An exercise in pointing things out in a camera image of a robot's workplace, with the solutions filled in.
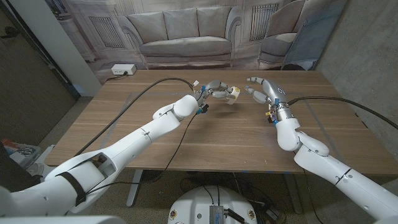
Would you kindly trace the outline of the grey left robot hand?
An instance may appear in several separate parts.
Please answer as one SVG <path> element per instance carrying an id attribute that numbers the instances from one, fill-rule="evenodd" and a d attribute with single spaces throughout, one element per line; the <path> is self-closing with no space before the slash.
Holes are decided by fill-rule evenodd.
<path id="1" fill-rule="evenodd" d="M 197 101 L 205 100 L 209 96 L 213 98 L 227 98 L 235 100 L 236 96 L 233 95 L 233 89 L 220 80 L 213 80 L 204 86 L 200 93 L 196 94 Z"/>

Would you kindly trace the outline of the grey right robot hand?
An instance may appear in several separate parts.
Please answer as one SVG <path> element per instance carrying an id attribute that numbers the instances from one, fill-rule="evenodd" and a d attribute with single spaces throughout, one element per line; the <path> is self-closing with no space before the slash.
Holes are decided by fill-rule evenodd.
<path id="1" fill-rule="evenodd" d="M 287 109 L 287 97 L 285 91 L 276 83 L 265 78 L 250 77 L 248 82 L 261 84 L 263 93 L 256 91 L 250 86 L 246 86 L 245 90 L 260 104 L 268 103 L 272 109 L 282 111 Z"/>

